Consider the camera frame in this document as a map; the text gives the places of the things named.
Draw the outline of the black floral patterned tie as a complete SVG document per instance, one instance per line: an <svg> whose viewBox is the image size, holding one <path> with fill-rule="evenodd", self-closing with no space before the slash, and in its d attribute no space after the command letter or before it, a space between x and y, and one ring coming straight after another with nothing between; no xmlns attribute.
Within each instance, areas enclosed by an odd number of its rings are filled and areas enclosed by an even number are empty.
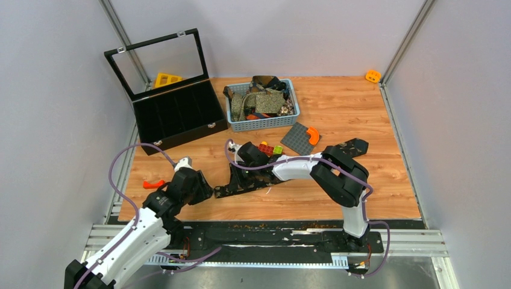
<svg viewBox="0 0 511 289"><path fill-rule="evenodd" d="M349 157L355 158L367 153L369 143L360 138L353 138L337 144L336 147ZM217 186L213 189L216 198L248 193L284 182L280 181L276 176L270 176L269 169L259 173L258 171L241 170L232 164L229 165L229 168L229 183L227 185Z"/></svg>

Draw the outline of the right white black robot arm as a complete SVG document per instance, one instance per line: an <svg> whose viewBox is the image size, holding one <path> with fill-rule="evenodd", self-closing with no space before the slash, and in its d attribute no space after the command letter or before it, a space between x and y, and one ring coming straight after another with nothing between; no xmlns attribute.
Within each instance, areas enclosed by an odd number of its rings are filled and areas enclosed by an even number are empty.
<svg viewBox="0 0 511 289"><path fill-rule="evenodd" d="M368 243L370 230L365 202L374 189L369 172L337 146L302 156L280 155L273 161L254 144L236 144L228 139L224 152L231 165L264 180L314 180L332 201L341 206L345 246L360 251Z"/></svg>

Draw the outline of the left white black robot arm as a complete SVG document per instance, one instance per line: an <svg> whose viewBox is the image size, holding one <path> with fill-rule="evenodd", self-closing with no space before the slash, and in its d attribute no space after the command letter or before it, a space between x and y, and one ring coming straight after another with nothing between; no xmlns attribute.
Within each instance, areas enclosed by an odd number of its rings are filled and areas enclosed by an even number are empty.
<svg viewBox="0 0 511 289"><path fill-rule="evenodd" d="M184 243L184 224L177 215L186 205L198 204L212 194L202 171L177 169L172 180L150 193L134 219L102 249L66 267L64 287L121 288L150 257Z"/></svg>

